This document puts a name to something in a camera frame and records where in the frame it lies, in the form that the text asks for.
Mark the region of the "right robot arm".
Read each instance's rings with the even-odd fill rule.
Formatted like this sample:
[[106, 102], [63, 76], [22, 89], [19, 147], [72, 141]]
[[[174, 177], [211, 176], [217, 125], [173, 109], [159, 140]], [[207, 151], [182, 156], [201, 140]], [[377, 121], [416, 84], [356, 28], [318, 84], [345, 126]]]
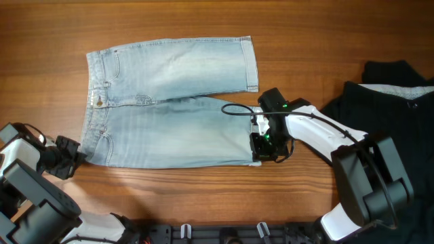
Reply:
[[374, 227], [398, 227], [397, 211], [414, 191], [391, 137], [351, 129], [302, 98], [285, 100], [277, 88], [258, 104], [250, 136], [254, 160], [285, 161], [301, 141], [332, 166], [339, 193], [337, 206], [315, 222], [287, 223], [289, 243], [344, 243]]

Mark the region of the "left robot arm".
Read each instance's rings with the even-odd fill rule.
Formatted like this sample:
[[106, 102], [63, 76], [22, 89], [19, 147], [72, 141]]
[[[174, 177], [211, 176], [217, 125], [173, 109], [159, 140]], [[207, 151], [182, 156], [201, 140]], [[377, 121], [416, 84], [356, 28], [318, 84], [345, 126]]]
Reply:
[[72, 178], [86, 158], [78, 142], [64, 136], [50, 140], [28, 123], [8, 123], [1, 141], [2, 243], [141, 242], [140, 231], [125, 216], [83, 212], [43, 177]]

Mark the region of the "light blue denim shorts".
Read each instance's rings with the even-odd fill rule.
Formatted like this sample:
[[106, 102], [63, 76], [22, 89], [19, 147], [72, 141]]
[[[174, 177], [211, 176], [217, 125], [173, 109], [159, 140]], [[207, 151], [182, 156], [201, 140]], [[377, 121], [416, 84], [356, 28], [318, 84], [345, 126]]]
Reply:
[[245, 108], [218, 94], [256, 93], [251, 37], [159, 39], [86, 56], [80, 150], [90, 163], [143, 169], [259, 166]]

